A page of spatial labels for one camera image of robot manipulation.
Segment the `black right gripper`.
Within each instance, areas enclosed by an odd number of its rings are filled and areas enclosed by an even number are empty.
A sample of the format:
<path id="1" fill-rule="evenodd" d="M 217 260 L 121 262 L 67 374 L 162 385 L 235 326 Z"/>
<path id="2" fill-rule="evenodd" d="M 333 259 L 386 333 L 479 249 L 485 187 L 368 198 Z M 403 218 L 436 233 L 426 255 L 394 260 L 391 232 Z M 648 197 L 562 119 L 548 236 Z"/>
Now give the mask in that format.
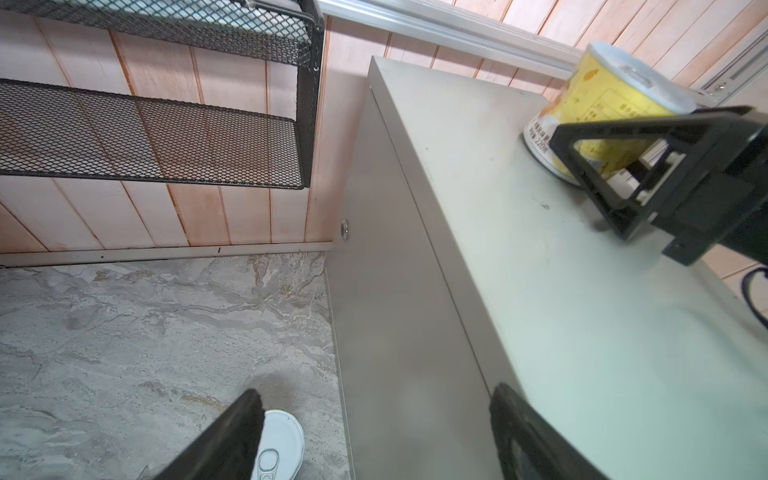
<path id="1" fill-rule="evenodd" d="M 752 107 L 563 124 L 549 145 L 619 237 L 660 228 L 685 266 L 715 245 L 767 262 L 767 121 Z"/>

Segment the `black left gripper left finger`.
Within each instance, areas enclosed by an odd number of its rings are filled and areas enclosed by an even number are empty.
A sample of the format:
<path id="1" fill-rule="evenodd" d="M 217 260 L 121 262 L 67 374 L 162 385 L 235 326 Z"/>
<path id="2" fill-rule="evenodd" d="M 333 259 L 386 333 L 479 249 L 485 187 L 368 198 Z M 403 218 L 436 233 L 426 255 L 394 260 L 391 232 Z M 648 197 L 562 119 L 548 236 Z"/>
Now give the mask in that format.
<path id="1" fill-rule="evenodd" d="M 244 391 L 156 479 L 250 479 L 264 421 L 259 393 Z"/>

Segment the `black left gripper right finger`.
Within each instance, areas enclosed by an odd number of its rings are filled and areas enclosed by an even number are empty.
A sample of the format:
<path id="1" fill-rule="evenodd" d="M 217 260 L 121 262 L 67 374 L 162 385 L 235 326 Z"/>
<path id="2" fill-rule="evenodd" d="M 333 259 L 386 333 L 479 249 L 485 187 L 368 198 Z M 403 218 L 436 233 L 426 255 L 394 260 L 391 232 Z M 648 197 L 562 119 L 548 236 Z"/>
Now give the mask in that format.
<path id="1" fill-rule="evenodd" d="M 606 477 L 508 384 L 495 387 L 489 411 L 505 479 Z"/>

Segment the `tall yellow peach can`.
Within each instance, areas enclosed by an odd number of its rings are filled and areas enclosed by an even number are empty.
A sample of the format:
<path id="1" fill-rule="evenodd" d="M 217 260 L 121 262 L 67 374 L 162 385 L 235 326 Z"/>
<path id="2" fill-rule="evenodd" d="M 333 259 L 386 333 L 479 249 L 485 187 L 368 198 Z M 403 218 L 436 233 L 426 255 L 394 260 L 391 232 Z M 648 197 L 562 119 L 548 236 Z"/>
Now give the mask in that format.
<path id="1" fill-rule="evenodd" d="M 577 180 L 549 146 L 562 124 L 686 115 L 692 95 L 620 48 L 592 42 L 558 96 L 530 120 L 523 139 L 533 156 L 556 177 Z"/>

